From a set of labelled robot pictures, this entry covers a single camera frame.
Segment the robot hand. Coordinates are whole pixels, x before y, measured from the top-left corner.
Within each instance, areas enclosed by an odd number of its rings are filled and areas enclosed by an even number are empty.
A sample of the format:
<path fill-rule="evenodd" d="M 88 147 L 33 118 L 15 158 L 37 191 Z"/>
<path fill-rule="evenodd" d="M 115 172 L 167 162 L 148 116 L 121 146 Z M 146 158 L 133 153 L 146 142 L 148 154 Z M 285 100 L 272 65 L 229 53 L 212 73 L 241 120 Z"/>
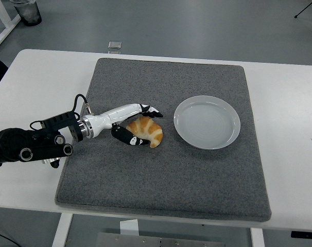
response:
<path fill-rule="evenodd" d="M 104 129 L 110 129 L 114 138 L 127 145 L 139 146 L 149 143 L 151 148 L 155 148 L 163 140 L 163 130 L 152 119 L 162 116 L 150 105 L 134 103 L 100 115 L 87 115 L 83 119 L 88 138 L 95 138 Z"/>

